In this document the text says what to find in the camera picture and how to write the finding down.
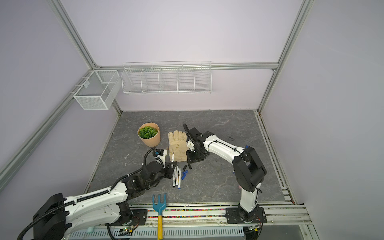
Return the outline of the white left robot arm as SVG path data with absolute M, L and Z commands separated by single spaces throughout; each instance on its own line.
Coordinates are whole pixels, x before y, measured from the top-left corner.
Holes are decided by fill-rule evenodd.
M 153 161 L 118 178 L 110 187 L 66 198 L 53 195 L 17 238 L 21 240 L 33 230 L 35 240 L 61 240 L 78 230 L 122 223 L 132 215 L 128 201 L 156 187 L 162 179 L 171 179 L 176 166 L 176 162 Z

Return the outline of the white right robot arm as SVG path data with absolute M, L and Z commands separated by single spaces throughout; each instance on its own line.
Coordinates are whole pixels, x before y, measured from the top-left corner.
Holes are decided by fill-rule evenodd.
M 242 188 L 240 209 L 251 213 L 257 207 L 259 188 L 267 175 L 267 169 L 256 150 L 227 143 L 211 132 L 200 133 L 196 128 L 185 129 L 187 134 L 187 163 L 202 162 L 215 154 L 233 166 L 236 180 Z

